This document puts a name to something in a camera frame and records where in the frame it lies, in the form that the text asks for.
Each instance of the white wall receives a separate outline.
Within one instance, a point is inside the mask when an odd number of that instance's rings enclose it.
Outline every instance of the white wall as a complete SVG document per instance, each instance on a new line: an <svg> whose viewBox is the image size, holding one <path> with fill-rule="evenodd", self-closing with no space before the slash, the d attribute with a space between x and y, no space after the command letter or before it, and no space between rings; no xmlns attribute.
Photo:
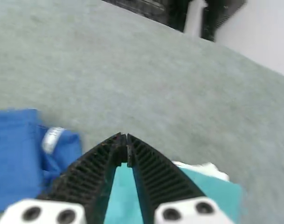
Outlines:
<svg viewBox="0 0 284 224"><path fill-rule="evenodd" d="M217 43L284 74L284 0L247 0L215 37Z"/></svg>

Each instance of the blue cloth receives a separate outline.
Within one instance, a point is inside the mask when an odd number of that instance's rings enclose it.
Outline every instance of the blue cloth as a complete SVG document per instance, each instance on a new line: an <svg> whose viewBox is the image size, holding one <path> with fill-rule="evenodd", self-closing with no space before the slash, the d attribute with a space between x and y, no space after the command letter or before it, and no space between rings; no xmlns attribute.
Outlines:
<svg viewBox="0 0 284 224"><path fill-rule="evenodd" d="M0 211L36 197L82 155L79 135L68 130L46 154L41 142L47 130L37 110L0 111Z"/></svg>
<svg viewBox="0 0 284 224"><path fill-rule="evenodd" d="M185 168L188 175L235 223L239 223L242 189L238 184L225 182ZM143 224L138 194L132 170L126 165L118 167L111 191L105 224Z"/></svg>

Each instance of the screw hole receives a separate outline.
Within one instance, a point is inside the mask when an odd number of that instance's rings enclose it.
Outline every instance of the screw hole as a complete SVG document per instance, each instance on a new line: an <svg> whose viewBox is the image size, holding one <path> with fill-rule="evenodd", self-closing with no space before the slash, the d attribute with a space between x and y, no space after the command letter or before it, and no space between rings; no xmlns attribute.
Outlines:
<svg viewBox="0 0 284 224"><path fill-rule="evenodd" d="M57 221L59 224L70 224L76 218L76 214L73 210L64 210L60 212Z"/></svg>
<svg viewBox="0 0 284 224"><path fill-rule="evenodd" d="M163 216L165 220L178 220L181 218L180 213L176 209L166 209Z"/></svg>
<svg viewBox="0 0 284 224"><path fill-rule="evenodd" d="M211 214L214 212L212 206L206 202L198 203L196 209L201 214Z"/></svg>
<svg viewBox="0 0 284 224"><path fill-rule="evenodd" d="M24 212L22 218L25 221L33 221L39 217L40 212L41 209L39 207L31 207Z"/></svg>

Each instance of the gray carpet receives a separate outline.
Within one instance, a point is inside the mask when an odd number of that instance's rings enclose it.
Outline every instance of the gray carpet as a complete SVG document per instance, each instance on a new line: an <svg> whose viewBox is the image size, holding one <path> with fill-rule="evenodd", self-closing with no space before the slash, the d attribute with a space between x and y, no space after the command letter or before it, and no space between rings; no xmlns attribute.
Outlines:
<svg viewBox="0 0 284 224"><path fill-rule="evenodd" d="M119 131L242 185L242 224L284 223L284 77L100 0L0 1L0 109Z"/></svg>

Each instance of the teal cloth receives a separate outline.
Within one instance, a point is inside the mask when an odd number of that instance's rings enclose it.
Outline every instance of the teal cloth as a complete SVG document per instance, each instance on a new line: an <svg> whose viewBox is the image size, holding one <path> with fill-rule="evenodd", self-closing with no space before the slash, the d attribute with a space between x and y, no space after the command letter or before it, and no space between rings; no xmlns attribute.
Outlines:
<svg viewBox="0 0 284 224"><path fill-rule="evenodd" d="M238 184L219 180L185 168L188 175L235 223L239 223L242 189ZM143 224L132 169L118 167L112 187L105 224Z"/></svg>

